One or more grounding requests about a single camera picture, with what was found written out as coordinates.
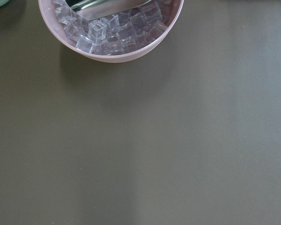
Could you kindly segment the clear ice cubes pile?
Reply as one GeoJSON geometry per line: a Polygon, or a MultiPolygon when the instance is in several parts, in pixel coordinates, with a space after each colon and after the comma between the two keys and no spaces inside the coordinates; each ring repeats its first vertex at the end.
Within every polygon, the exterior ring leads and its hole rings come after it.
{"type": "Polygon", "coordinates": [[[157,40],[170,18],[170,0],[149,3],[93,21],[77,15],[64,0],[54,0],[57,21],[76,49],[96,55],[121,55],[157,40]]]}

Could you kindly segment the silver metal scoop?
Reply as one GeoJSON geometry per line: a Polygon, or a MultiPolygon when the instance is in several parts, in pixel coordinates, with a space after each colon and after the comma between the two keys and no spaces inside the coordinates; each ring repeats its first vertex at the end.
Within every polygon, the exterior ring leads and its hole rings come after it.
{"type": "Polygon", "coordinates": [[[149,3],[150,0],[66,0],[79,16],[89,21],[116,14],[149,3]]]}

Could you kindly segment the pink bowl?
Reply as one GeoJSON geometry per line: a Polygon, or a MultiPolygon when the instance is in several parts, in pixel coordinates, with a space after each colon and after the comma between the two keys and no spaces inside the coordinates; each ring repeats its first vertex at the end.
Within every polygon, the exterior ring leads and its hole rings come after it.
{"type": "Polygon", "coordinates": [[[173,28],[175,22],[177,21],[182,7],[183,7],[184,1],[183,0],[173,0],[170,4],[171,11],[170,11],[170,19],[167,23],[167,30],[158,37],[155,41],[153,41],[151,44],[137,50],[134,52],[130,52],[127,54],[121,54],[121,55],[112,55],[112,56],[103,56],[103,55],[96,55],[91,53],[86,53],[83,51],[78,50],[75,46],[76,43],[70,39],[68,39],[65,35],[65,32],[63,30],[62,25],[57,21],[56,15],[55,15],[55,5],[52,3],[51,0],[40,0],[38,2],[38,6],[42,15],[42,18],[50,30],[50,32],[55,36],[55,38],[62,43],[63,46],[67,47],[68,49],[85,56],[87,58],[97,60],[100,62],[106,62],[106,63],[123,63],[132,61],[135,59],[138,59],[150,51],[152,51],[154,48],[156,48],[168,35],[170,30],[173,28]]]}

